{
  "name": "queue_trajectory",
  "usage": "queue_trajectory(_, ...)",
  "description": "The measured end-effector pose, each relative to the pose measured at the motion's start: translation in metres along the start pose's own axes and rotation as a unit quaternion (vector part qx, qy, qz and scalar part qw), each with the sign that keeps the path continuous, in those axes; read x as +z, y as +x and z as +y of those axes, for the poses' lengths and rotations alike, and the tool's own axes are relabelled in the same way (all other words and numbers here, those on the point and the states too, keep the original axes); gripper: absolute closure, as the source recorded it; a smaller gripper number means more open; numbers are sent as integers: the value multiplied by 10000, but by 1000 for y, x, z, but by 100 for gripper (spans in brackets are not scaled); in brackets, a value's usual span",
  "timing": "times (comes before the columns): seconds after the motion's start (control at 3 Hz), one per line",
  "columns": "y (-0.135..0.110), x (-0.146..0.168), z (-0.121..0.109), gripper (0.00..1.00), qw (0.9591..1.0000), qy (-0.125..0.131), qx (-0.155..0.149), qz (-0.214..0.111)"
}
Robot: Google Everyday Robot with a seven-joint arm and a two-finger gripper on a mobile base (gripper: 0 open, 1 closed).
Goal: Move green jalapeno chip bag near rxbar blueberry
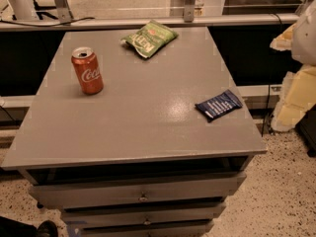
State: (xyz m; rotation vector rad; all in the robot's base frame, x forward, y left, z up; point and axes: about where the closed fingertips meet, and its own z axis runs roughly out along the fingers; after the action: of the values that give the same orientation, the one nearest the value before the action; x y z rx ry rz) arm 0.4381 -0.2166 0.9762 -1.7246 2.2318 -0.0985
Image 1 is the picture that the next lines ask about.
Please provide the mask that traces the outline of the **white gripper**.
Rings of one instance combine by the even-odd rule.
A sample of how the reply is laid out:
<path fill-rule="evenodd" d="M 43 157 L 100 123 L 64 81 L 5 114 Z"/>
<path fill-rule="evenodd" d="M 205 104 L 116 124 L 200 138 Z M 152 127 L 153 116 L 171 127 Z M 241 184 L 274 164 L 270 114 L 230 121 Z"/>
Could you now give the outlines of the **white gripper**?
<path fill-rule="evenodd" d="M 292 58 L 303 65 L 298 72 L 287 72 L 283 78 L 279 101 L 271 127 L 277 132 L 295 128 L 305 114 L 316 105 L 316 0 L 270 43 L 278 51 L 291 50 Z"/>

